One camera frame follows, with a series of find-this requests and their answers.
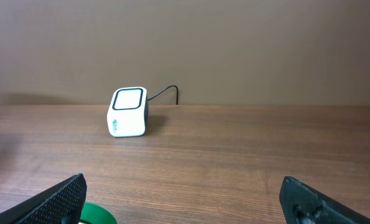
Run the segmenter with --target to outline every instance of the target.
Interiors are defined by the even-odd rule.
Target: green object
[[[115,217],[106,209],[92,203],[84,204],[80,221],[89,224],[117,224]]]

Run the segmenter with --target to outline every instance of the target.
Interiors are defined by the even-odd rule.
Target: green circular object
[[[80,221],[89,224],[117,224],[115,217],[106,209],[92,203],[84,204]]]

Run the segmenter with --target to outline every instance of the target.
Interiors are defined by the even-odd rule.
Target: wooden table
[[[145,136],[107,106],[0,106],[0,212],[82,172],[122,223],[285,223],[291,175],[370,218],[370,107],[150,106]]]

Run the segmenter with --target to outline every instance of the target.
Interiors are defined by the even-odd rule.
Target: power cord
[[[169,88],[171,88],[171,87],[175,87],[175,88],[177,89],[177,101],[176,101],[176,105],[178,105],[178,87],[177,87],[176,85],[170,85],[170,86],[168,86],[167,88],[165,88],[165,89],[161,90],[161,91],[160,91],[158,94],[156,94],[154,97],[149,98],[149,99],[148,99],[148,101],[149,101],[149,100],[153,100],[156,96],[160,95],[162,92],[164,92],[164,91],[168,90],[168,89],[169,89]]]

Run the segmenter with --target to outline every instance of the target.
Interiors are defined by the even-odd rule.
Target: tabletop
[[[150,106],[113,138],[108,106],[0,106],[0,213],[83,173],[119,223],[285,223],[286,175],[370,218],[370,106]]]

